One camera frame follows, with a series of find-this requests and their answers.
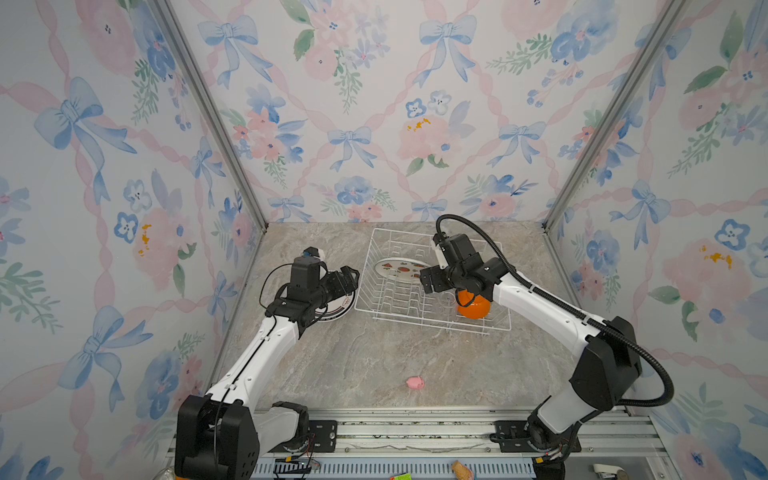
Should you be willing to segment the watermelon pattern plate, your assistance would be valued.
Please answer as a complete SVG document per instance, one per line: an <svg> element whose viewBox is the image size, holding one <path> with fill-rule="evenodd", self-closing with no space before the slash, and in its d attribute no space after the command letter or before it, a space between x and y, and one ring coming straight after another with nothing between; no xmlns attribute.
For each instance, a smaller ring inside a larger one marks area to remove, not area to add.
<svg viewBox="0 0 768 480"><path fill-rule="evenodd" d="M419 284L420 274L427 264L408 258L390 257L378 261L374 272L387 281L403 284Z"/></svg>

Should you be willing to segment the red green rimmed plate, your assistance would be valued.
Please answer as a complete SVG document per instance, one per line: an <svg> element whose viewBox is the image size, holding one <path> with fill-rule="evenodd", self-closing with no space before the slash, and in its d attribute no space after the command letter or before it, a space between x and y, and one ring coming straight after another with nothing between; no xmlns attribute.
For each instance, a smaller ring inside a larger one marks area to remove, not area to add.
<svg viewBox="0 0 768 480"><path fill-rule="evenodd" d="M330 301L326 307L316 310L316 319L321 322L332 322L345 316L354 306L357 292Z"/></svg>

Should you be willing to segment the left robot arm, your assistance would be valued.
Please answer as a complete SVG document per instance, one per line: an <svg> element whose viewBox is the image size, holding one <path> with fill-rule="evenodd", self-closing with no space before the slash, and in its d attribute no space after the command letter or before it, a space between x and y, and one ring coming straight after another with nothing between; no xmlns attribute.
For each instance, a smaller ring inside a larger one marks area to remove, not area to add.
<svg viewBox="0 0 768 480"><path fill-rule="evenodd" d="M174 473L182 479L248 479L259 458L275 449L304 450L313 436L305 406L277 402L254 411L279 363L306 331L355 297L358 270L330 270L316 249L289 264L290 279L265 307L265 317L234 365L202 395L188 396L177 414Z"/></svg>

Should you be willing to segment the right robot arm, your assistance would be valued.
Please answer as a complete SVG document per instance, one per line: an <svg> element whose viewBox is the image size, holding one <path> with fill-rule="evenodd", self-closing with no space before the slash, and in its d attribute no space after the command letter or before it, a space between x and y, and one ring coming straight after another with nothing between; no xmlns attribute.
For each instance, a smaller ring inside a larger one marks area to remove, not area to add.
<svg viewBox="0 0 768 480"><path fill-rule="evenodd" d="M499 256L484 260L465 234L437 233L438 264L423 269L427 294L467 292L522 315L564 345L577 359L566 385L547 397L526 420L523 438L546 455L565 450L580 425L618 406L641 373L628 322L592 318L531 282Z"/></svg>

